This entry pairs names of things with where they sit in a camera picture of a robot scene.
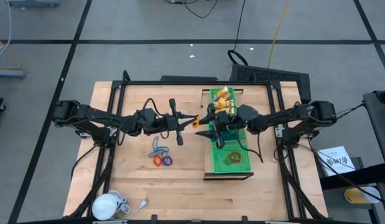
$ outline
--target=orange ring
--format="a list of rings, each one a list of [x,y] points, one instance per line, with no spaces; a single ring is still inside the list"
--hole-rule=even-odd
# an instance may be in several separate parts
[[[160,157],[160,155],[155,155],[153,157],[153,162],[154,162],[155,166],[157,166],[157,167],[162,165],[162,158]]]
[[[241,154],[238,152],[232,152],[228,158],[230,159],[231,162],[241,162]]]
[[[192,123],[192,127],[193,128],[199,127],[199,116],[197,117],[197,120],[194,123]]]

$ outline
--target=wooden table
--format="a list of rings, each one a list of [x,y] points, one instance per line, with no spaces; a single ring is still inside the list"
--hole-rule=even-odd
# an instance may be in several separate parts
[[[211,87],[218,86],[128,85],[122,115],[133,114],[141,109],[148,98],[155,100],[161,113],[171,113],[169,98],[175,98],[178,111],[204,117],[208,94],[203,94],[204,107],[200,108],[202,89]],[[281,87],[286,108],[300,101],[295,82],[281,82]],[[240,98],[239,105],[247,104],[262,114],[270,113],[266,87],[248,85],[237,88],[244,90],[242,95],[237,96]],[[110,91],[111,82],[96,82],[90,105],[105,111]],[[116,105],[115,101],[113,113],[116,112]],[[149,198],[148,206],[133,219],[149,220],[152,214],[156,214],[160,220],[240,220],[243,215],[248,216],[249,220],[287,220],[279,164],[273,158],[276,148],[273,129],[261,133],[264,163],[254,154],[250,155],[254,172],[252,177],[246,180],[203,181],[204,155],[205,150],[210,148],[206,144],[209,140],[194,133],[204,129],[206,126],[198,129],[187,127],[182,133],[183,146],[177,145],[175,133],[170,133],[168,139],[159,138],[160,146],[170,148],[174,163],[169,167],[156,167],[147,156],[152,150],[155,135],[126,136],[123,145],[116,147],[110,189],[117,190],[129,199],[132,212],[144,198]],[[249,148],[257,150],[256,136],[247,135]],[[303,139],[300,143],[308,145]],[[82,139],[78,157],[89,150],[92,144],[91,139]],[[302,147],[295,149],[294,153],[302,190],[318,211],[327,216],[313,154]],[[98,150],[82,160],[75,169],[64,215],[72,213],[91,189],[97,155]],[[291,192],[297,217],[295,194],[292,189]]]

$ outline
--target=green box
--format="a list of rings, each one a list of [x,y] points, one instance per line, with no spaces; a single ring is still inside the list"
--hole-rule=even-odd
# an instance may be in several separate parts
[[[250,157],[249,152],[241,148],[241,146],[225,145],[224,148],[218,149],[216,146],[211,148],[213,159],[213,170],[215,174],[250,172]],[[232,152],[241,154],[240,162],[230,162],[229,156]]]
[[[228,100],[233,100],[234,101],[234,105],[238,106],[238,104],[236,102],[236,96],[235,96],[234,88],[228,87],[228,86],[227,86],[227,88],[228,88],[228,91],[230,93],[230,97],[228,97]],[[215,95],[216,92],[218,92],[221,89],[222,88],[211,88],[210,89],[210,103],[213,103],[213,96]],[[209,124],[208,129],[209,130],[213,129],[212,123]],[[239,134],[239,140],[240,141],[245,141],[246,140],[246,133],[245,133],[245,131],[243,129],[240,129],[238,131],[238,134]],[[238,142],[238,140],[236,138],[236,135],[235,135],[235,132],[233,130],[232,131],[221,132],[221,136],[223,137],[225,143]],[[210,142],[211,143],[216,143],[216,140],[211,139]]]

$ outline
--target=white paper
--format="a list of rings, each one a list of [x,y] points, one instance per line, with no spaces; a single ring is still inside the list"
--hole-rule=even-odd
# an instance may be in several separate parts
[[[334,147],[330,149],[318,150],[318,155],[327,164],[330,165],[339,174],[351,172],[355,170],[354,164],[348,156],[344,146]],[[329,169],[322,161],[321,165],[325,174],[329,176],[336,175],[332,170]]]

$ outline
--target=yellow cup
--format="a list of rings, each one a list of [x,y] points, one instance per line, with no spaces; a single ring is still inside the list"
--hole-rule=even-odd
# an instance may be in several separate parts
[[[380,197],[379,191],[374,187],[362,187],[362,189],[373,194],[374,196]],[[357,204],[379,203],[378,199],[367,195],[366,193],[358,190],[357,188],[350,188],[345,190],[344,197],[349,203],[357,203]]]

